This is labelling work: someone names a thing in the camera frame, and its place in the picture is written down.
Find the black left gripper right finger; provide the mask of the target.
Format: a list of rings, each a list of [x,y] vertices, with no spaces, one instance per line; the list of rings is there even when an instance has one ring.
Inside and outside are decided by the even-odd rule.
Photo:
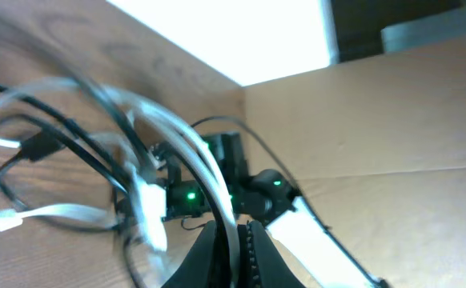
[[[238,225],[238,288],[304,288],[291,272],[260,222]]]

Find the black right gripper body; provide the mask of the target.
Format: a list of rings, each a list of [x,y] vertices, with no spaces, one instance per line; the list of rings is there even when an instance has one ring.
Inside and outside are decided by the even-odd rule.
[[[168,186],[164,180],[156,183],[137,177],[133,187],[136,189],[131,195],[134,204],[125,198],[118,202],[121,216],[170,221],[185,217],[199,218],[211,212],[208,200],[195,180]]]

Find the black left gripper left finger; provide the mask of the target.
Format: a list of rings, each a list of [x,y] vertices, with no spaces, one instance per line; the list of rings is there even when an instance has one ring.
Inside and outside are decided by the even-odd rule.
[[[215,221],[209,221],[163,288],[220,287],[229,287],[229,267]]]

